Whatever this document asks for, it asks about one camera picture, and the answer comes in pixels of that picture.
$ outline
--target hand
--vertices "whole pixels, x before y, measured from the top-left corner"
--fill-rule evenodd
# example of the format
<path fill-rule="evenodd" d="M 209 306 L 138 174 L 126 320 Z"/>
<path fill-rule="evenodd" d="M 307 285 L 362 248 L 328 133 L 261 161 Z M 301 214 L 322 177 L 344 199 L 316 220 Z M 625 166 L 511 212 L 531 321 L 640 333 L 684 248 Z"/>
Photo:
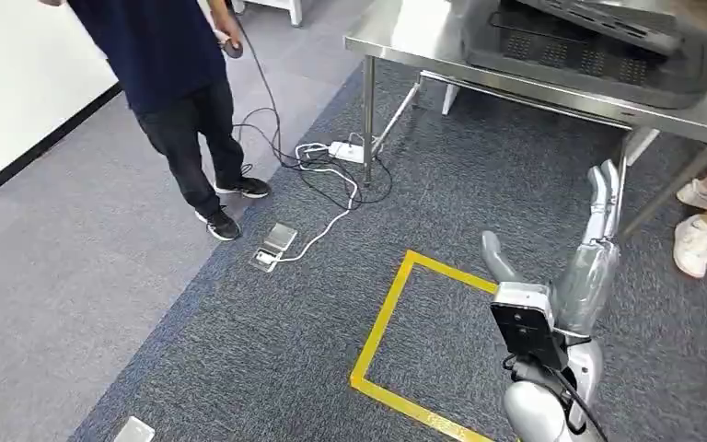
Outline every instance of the hand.
<path fill-rule="evenodd" d="M 235 47 L 242 47 L 242 42 L 239 39 L 239 26 L 228 10 L 213 14 L 213 23 L 216 29 L 225 33 L 227 37 L 232 40 L 232 44 L 234 44 Z"/>

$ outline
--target stainless steel table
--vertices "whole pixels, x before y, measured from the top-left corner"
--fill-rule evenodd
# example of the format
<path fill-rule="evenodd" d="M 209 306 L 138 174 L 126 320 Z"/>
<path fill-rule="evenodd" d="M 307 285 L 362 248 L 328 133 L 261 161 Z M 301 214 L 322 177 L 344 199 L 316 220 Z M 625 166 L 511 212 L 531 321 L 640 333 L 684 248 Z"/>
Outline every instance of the stainless steel table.
<path fill-rule="evenodd" d="M 707 29 L 707 1 L 625 0 L 650 10 L 677 14 Z M 614 99 L 583 90 L 542 83 L 535 79 L 471 66 L 462 58 L 460 31 L 467 2 L 448 0 L 376 0 L 345 37 L 345 47 L 365 55 L 364 130 L 366 182 L 382 141 L 418 95 L 425 78 L 472 88 L 503 99 L 595 122 L 632 129 L 622 146 L 620 174 L 660 132 L 707 143 L 707 96 L 685 110 L 665 110 Z M 375 60 L 381 58 L 424 69 L 380 136 L 373 135 Z M 707 147 L 628 224 L 629 235 L 681 185 L 707 167 Z"/>

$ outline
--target black pants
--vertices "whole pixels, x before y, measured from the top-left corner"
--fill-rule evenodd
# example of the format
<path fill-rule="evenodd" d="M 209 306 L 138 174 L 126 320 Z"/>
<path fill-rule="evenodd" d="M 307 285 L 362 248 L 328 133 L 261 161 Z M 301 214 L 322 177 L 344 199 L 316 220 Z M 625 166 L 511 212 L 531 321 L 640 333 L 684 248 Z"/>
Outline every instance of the black pants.
<path fill-rule="evenodd" d="M 227 78 L 174 101 L 166 108 L 137 114 L 153 147 L 169 162 L 183 198 L 202 216 L 220 210 L 220 201 L 202 171 L 199 134 L 207 139 L 218 187 L 241 177 L 242 147 L 232 138 L 231 88 Z"/>

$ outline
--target black sneaker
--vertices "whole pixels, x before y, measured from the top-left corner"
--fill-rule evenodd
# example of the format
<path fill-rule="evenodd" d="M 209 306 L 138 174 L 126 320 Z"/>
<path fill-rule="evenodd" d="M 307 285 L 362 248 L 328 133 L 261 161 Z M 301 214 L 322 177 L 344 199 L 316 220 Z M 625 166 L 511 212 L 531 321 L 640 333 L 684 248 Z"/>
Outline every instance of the black sneaker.
<path fill-rule="evenodd" d="M 263 198 L 270 194 L 270 185 L 256 178 L 242 177 L 233 186 L 214 186 L 217 193 L 239 193 L 246 198 Z"/>
<path fill-rule="evenodd" d="M 210 234 L 222 241 L 231 241 L 239 237 L 237 221 L 225 214 L 223 207 L 208 218 L 205 218 L 199 212 L 196 213 L 196 217 L 200 221 L 207 223 L 207 230 L 210 231 Z"/>

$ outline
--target white wall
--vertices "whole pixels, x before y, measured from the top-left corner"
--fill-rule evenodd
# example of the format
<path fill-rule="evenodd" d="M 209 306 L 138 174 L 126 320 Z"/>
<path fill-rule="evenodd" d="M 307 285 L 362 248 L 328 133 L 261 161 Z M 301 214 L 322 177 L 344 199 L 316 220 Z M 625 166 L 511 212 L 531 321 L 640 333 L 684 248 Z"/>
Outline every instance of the white wall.
<path fill-rule="evenodd" d="M 68 6 L 0 0 L 0 170 L 114 84 Z"/>

